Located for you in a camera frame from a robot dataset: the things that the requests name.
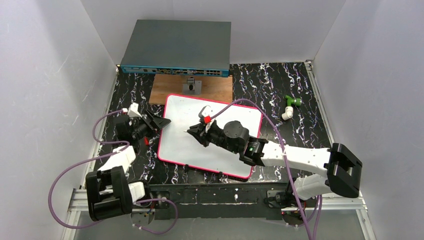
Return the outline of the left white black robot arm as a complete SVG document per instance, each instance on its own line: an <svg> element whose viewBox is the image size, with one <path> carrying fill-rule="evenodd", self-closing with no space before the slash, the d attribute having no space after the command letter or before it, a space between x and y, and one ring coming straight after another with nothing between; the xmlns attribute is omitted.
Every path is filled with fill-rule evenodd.
<svg viewBox="0 0 424 240"><path fill-rule="evenodd" d="M171 123L149 110L129 110L113 120L116 141L113 155L98 170L85 176L88 212L97 222L132 213L139 200L152 198L144 180L128 182L126 173L136 159L140 141L154 137Z"/></svg>

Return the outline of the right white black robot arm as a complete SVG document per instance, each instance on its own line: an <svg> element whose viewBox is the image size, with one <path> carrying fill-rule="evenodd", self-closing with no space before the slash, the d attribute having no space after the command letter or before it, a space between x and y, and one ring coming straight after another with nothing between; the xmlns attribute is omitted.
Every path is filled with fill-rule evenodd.
<svg viewBox="0 0 424 240"><path fill-rule="evenodd" d="M334 193L345 198L359 197L363 163L342 143L331 148L303 148L250 136L239 121L230 121L220 128L216 122L192 125L187 133L201 145L214 144L233 154L249 166L280 166L304 170L311 175L298 177L287 195L305 201Z"/></svg>

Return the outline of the white pipe elbow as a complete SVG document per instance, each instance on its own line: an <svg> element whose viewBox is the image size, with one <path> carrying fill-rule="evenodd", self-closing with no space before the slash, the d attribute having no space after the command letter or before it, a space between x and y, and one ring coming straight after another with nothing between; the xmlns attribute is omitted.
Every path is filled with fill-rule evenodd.
<svg viewBox="0 0 424 240"><path fill-rule="evenodd" d="M284 109L284 113L281 115L281 118L284 121L291 119L294 115L294 108L292 106L286 106Z"/></svg>

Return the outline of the pink framed whiteboard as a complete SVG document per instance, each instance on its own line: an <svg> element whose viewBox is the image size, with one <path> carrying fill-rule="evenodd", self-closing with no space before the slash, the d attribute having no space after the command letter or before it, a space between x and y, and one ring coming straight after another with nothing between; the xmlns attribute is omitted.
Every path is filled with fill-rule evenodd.
<svg viewBox="0 0 424 240"><path fill-rule="evenodd" d="M214 144L204 147L193 136L183 132L200 122L199 112L206 105L210 105L213 109L211 114L213 116L223 110L227 103L177 94L167 96L163 116L170 119L171 123L161 131L158 159L248 179L252 174L252 167L240 161L238 154Z"/></svg>

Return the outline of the red marker cap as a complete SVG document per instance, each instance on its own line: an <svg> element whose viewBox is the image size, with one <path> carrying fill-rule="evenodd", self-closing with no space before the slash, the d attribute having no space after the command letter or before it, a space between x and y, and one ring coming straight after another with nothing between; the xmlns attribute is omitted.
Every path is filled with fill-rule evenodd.
<svg viewBox="0 0 424 240"><path fill-rule="evenodd" d="M146 146L149 146L150 145L150 141L149 141L149 139L147 137L144 137L143 141L144 141L144 144Z"/></svg>

